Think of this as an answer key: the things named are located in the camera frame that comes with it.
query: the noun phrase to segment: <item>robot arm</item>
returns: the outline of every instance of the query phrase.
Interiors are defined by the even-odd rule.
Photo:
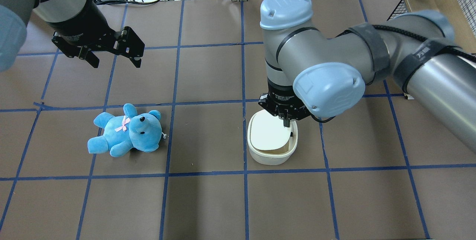
[[[476,152],[476,69],[458,57],[469,55],[452,42],[453,29],[442,14],[424,11],[384,25],[364,23],[331,40],[311,23],[312,14],[311,0],[263,1],[268,78],[268,93],[259,101],[263,108],[285,126],[309,115],[332,118],[354,106],[365,85],[392,75]]]
[[[8,69],[25,42],[31,11],[55,29],[52,42],[66,56],[79,57],[97,68],[92,51],[102,50],[128,57],[141,65],[144,43],[125,27],[115,32],[92,0],[0,0],[0,72]]]

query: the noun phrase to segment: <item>container lid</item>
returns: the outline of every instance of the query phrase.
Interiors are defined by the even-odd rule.
[[[311,0],[264,0],[261,28],[279,30],[305,23],[313,15]]]
[[[283,147],[291,136],[291,128],[283,120],[261,110],[253,116],[250,124],[250,143],[258,150],[276,150]]]

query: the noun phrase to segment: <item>white plastic container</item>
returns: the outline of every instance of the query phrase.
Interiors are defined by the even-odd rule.
[[[270,166],[280,165],[294,153],[298,146],[298,125],[293,120],[289,128],[282,126],[283,120],[272,116],[266,110],[261,110],[252,116],[248,125],[247,141],[251,157],[256,162]],[[287,150],[281,153],[267,152],[267,150],[280,149],[286,145]]]

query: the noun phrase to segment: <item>teddy bear leg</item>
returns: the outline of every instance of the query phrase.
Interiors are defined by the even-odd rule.
[[[94,125],[100,127],[100,128],[105,128],[106,125],[107,125],[107,122],[109,122],[109,120],[111,120],[111,118],[113,118],[114,115],[110,114],[110,113],[100,113],[98,116],[96,116],[96,118],[94,118]]]
[[[132,148],[133,148],[132,142],[123,141],[119,144],[114,145],[111,148],[111,152],[109,153],[111,154],[112,157],[121,157],[127,152],[129,152],[129,150],[131,150]]]
[[[106,137],[99,136],[88,140],[88,152],[90,154],[102,154],[109,151]]]

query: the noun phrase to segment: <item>light blue joint cap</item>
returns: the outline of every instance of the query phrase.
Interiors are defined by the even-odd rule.
[[[327,62],[302,71],[293,89],[311,114],[329,118],[354,106],[364,95],[365,82],[354,67]]]
[[[12,10],[0,4],[0,72],[12,67],[18,51],[25,43],[27,28]]]
[[[405,15],[420,16],[433,22],[443,32],[443,35],[445,38],[448,38],[451,41],[454,41],[454,28],[451,25],[451,23],[449,23],[446,16],[443,15],[442,13],[435,10],[428,9],[428,10],[422,10],[422,11],[417,11],[412,13],[405,13],[405,14],[401,14],[400,16],[405,16]]]
[[[281,30],[305,23],[312,17],[311,0],[264,0],[261,3],[261,28]]]

